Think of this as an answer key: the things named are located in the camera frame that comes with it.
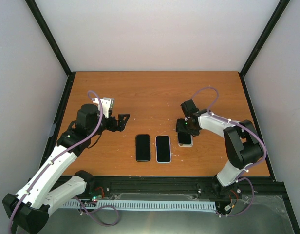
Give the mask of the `teal phone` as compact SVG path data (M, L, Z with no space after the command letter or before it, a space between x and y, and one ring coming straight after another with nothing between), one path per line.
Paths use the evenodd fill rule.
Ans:
M190 145L192 143L191 134L178 132L178 143L181 145Z

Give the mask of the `cream phone case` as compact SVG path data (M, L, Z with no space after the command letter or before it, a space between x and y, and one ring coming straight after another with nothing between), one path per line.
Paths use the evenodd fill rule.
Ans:
M192 147L193 140L192 137L179 137L178 138L178 145L179 147Z

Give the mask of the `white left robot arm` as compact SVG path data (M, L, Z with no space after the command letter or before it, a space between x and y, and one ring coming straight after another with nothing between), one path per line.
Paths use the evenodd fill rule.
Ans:
M57 188L54 184L62 173L85 149L92 147L91 139L105 130L123 131L129 114L112 115L110 104L84 104L62 133L52 153L37 173L16 194L7 194L3 206L9 218L8 233L15 224L30 234L38 233L50 215L65 202L83 194L95 192L94 176L84 170L77 171L67 182Z

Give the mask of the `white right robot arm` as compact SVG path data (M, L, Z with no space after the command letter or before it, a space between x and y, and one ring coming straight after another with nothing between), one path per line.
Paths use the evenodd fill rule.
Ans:
M224 139L227 163L216 175L222 187L237 182L244 172L266 158L266 147L257 136L251 121L239 122L198 108L184 109L183 113L185 117L176 123L177 132L195 137L201 130L208 130Z

